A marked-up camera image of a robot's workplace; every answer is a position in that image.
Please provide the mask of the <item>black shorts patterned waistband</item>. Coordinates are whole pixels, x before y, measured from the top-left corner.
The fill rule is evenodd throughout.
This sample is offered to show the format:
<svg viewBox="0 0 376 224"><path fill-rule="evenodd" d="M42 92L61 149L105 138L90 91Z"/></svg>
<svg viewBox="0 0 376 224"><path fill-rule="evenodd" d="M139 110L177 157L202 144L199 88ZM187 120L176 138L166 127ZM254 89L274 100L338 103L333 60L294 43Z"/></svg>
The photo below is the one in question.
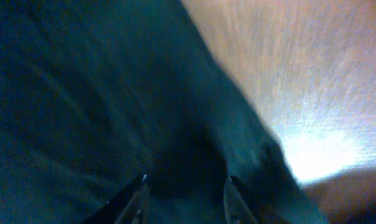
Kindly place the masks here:
<svg viewBox="0 0 376 224"><path fill-rule="evenodd" d="M326 223L180 1L0 0L0 223L81 223L139 175L148 223Z"/></svg>

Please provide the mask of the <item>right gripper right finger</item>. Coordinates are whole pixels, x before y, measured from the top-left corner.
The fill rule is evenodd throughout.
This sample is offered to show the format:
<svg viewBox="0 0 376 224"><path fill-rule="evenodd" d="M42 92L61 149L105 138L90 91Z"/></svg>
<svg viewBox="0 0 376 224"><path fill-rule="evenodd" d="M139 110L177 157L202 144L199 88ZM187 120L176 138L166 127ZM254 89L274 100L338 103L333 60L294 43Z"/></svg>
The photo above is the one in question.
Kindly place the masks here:
<svg viewBox="0 0 376 224"><path fill-rule="evenodd" d="M239 180L232 175L224 184L223 205L227 224L291 224L267 207L250 208L238 186Z"/></svg>

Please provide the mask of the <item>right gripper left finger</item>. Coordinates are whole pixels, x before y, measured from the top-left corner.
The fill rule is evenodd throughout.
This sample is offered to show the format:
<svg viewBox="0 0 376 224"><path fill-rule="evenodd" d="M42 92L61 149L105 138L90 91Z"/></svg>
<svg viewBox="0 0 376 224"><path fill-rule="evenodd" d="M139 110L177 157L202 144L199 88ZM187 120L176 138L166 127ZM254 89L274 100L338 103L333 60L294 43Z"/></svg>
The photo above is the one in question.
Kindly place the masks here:
<svg viewBox="0 0 376 224"><path fill-rule="evenodd" d="M82 224L147 224L149 187L139 175Z"/></svg>

